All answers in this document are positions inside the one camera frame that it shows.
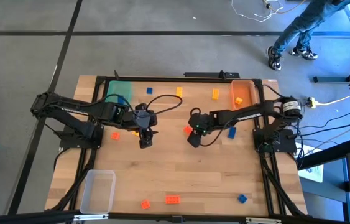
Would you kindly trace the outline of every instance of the transparent bin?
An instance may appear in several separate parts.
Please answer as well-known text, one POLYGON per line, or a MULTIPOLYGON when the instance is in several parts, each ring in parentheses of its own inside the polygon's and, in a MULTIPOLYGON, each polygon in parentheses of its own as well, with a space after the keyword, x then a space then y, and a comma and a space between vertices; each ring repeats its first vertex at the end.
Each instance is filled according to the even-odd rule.
POLYGON ((89 170, 81 202, 81 213, 104 214, 113 207, 116 176, 112 170, 89 170))
POLYGON ((257 103, 255 84, 251 80, 233 80, 230 91, 231 108, 238 110, 257 103), (236 98, 240 97, 242 103, 236 104, 236 98))
MULTIPOLYGON (((108 85, 107 95, 118 94, 123 96, 128 102, 132 100, 132 83, 129 81, 110 81, 108 85)), ((122 99, 117 96, 109 96, 106 98, 106 102, 126 104, 122 99)))

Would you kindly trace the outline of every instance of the wooden board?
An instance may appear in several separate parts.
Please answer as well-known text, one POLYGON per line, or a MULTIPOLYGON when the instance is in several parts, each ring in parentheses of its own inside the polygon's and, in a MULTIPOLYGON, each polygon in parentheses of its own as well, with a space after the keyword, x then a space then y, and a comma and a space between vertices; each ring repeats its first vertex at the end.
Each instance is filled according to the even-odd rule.
MULTIPOLYGON (((91 101, 95 76, 80 76, 74 98, 91 101)), ((278 90, 275 80, 264 80, 278 90)), ((114 170, 117 182, 112 212, 153 213, 184 215, 253 215, 267 216, 267 206, 258 155, 254 150, 252 129, 254 123, 237 123, 235 139, 227 138, 228 130, 210 147, 193 148, 187 143, 183 128, 187 125, 190 110, 199 107, 202 113, 231 108, 229 84, 224 83, 174 83, 132 82, 132 106, 148 103, 163 94, 176 94, 183 88, 183 104, 157 115, 158 125, 153 130, 153 146, 139 149, 139 138, 130 132, 106 127, 102 148, 99 149, 95 169, 114 170), (146 93, 154 89, 153 95, 146 93), (219 89, 219 100, 212 100, 212 89, 219 89), (112 140, 111 134, 120 134, 120 140, 112 140), (239 194, 248 198, 245 204, 238 202, 239 194), (166 195, 179 195, 181 203, 166 205, 166 195), (140 203, 150 201, 150 208, 143 210, 140 203)), ((266 99, 276 96, 265 88, 266 99)), ((151 105, 152 110, 176 105, 178 99, 161 98, 151 105)), ((211 142, 214 132, 203 138, 211 142)), ((73 183, 80 150, 71 149, 61 155, 53 174, 46 208, 58 203, 73 183)), ((287 154, 277 153, 277 163, 282 186, 298 208, 306 212, 305 201, 295 161, 287 154)), ((278 203, 275 190, 275 211, 278 203)), ((78 194, 80 206, 83 186, 78 194)))

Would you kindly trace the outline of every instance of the yellow lego brick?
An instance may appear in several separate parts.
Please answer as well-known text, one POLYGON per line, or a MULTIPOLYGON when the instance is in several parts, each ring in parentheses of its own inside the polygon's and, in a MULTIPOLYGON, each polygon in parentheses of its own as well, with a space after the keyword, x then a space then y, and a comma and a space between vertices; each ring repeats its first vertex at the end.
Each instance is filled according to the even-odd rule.
POLYGON ((219 89, 213 89, 212 91, 212 99, 218 100, 219 99, 219 89))
POLYGON ((240 105, 240 104, 242 103, 242 99, 241 99, 240 97, 237 97, 237 98, 236 98, 236 103, 237 103, 238 105, 240 105))
POLYGON ((177 87, 176 88, 176 95, 179 97, 183 96, 183 88, 182 87, 177 87))

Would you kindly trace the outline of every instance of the shoe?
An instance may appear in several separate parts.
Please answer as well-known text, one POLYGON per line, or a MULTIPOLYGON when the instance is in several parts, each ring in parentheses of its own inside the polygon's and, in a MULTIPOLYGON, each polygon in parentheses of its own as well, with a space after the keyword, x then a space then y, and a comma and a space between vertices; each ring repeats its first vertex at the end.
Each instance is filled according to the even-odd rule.
POLYGON ((267 49, 267 56, 269 57, 269 67, 273 70, 281 70, 281 54, 273 54, 273 46, 267 49))
POLYGON ((318 54, 313 53, 309 47, 306 50, 298 50, 296 47, 294 47, 290 54, 293 56, 302 57, 306 60, 318 59, 318 54))

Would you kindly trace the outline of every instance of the jeans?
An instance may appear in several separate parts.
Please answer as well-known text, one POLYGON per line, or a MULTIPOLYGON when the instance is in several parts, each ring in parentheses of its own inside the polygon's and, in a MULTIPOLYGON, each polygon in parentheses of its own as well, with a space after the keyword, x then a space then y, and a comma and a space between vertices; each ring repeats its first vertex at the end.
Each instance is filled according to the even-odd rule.
POLYGON ((335 12, 344 9, 350 0, 344 0, 337 6, 332 4, 333 0, 312 0, 300 16, 284 30, 282 35, 275 41, 274 54, 281 54, 287 45, 299 35, 297 49, 306 50, 310 47, 311 35, 322 22, 331 17, 335 12))

